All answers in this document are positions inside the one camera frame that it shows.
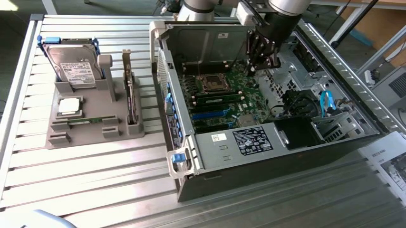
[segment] motherboard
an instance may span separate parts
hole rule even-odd
[[[182,92],[196,133],[261,124],[269,117],[259,84],[242,63],[223,73],[183,75]]]

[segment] aluminum slatted table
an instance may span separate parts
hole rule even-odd
[[[36,16],[0,126],[0,216],[41,209],[79,228],[405,227],[405,208],[357,152],[326,167],[178,203],[148,58],[148,24],[171,18]],[[114,57],[116,77],[123,75],[122,50],[132,50],[132,70],[142,83],[143,138],[43,148],[55,73],[36,48],[39,34],[96,37],[102,53]]]

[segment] floor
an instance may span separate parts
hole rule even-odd
[[[11,1],[17,11],[1,10],[0,6],[0,99],[7,100],[8,91],[12,84],[13,72],[17,65],[20,48],[24,41],[25,29],[32,13],[46,14],[41,0],[5,0]],[[151,15],[155,8],[154,0],[92,0],[91,4],[84,4],[82,0],[58,0],[56,7],[59,14],[75,15]],[[231,13],[230,7],[216,7],[215,11],[220,16]],[[314,24],[321,33],[335,19],[335,7],[311,6],[305,13],[305,21]],[[327,40],[343,23],[338,18],[331,29],[326,34]],[[363,45],[355,38],[347,36],[342,45],[338,47],[343,59],[354,70],[362,66],[365,61],[375,53],[375,49]],[[386,64],[381,68],[381,75],[386,75],[393,70],[393,66]],[[4,109],[4,102],[0,102],[0,112]]]

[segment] cpu socket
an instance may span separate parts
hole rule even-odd
[[[223,74],[200,75],[198,79],[203,82],[204,93],[212,94],[230,91],[230,85]]]

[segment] power supply label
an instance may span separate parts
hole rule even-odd
[[[243,155],[262,153],[274,149],[262,127],[234,131],[232,134]]]

